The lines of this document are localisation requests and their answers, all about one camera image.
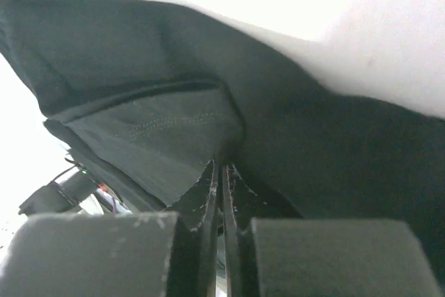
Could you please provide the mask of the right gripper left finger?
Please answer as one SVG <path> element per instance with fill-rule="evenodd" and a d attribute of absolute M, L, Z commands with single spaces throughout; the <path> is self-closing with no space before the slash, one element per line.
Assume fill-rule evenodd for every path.
<path fill-rule="evenodd" d="M 167 211 L 30 217 L 1 263 L 1 295 L 214 296 L 217 182 L 210 161 Z"/>

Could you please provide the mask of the black t-shirt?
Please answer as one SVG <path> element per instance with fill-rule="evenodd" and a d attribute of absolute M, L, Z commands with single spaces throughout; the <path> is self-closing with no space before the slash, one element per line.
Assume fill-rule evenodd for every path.
<path fill-rule="evenodd" d="M 224 154 L 304 218 L 392 218 L 444 281 L 444 121 L 329 91 L 264 43 L 185 6 L 1 0 L 1 54 L 45 127 L 139 210 Z"/>

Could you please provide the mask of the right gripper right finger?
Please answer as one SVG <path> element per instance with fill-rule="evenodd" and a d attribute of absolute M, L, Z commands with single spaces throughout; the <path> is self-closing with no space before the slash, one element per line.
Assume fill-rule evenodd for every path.
<path fill-rule="evenodd" d="M 222 170 L 229 296 L 441 296 L 418 239 L 397 220 L 288 218 Z"/>

